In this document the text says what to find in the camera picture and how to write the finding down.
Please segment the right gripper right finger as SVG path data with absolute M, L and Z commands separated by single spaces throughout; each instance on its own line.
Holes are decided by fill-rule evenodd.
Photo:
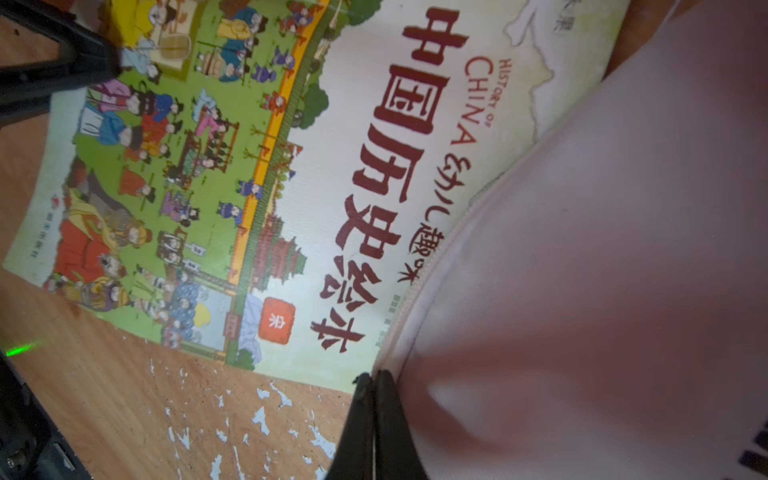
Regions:
M 373 397 L 375 478 L 427 480 L 390 371 L 377 373 Z

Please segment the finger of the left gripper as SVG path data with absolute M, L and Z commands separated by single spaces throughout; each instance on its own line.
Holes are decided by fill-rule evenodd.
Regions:
M 68 12 L 44 1 L 3 1 L 1 15 L 59 45 L 53 60 L 1 69 L 3 127 L 47 113 L 57 92 L 106 82 L 120 73 L 117 48 Z

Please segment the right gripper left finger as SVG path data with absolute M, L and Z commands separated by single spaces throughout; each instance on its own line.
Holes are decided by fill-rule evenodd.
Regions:
M 368 373 L 355 379 L 348 416 L 327 480 L 374 478 L 374 390 Z

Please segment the green history picture book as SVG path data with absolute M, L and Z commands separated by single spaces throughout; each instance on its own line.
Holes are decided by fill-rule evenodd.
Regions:
M 136 336 L 348 391 L 479 193 L 603 78 L 624 1 L 76 1 L 5 268 Z

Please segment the white backpack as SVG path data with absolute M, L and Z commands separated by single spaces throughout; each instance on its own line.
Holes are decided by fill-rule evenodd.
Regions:
M 704 1 L 472 210 L 388 365 L 433 479 L 767 475 L 767 5 Z

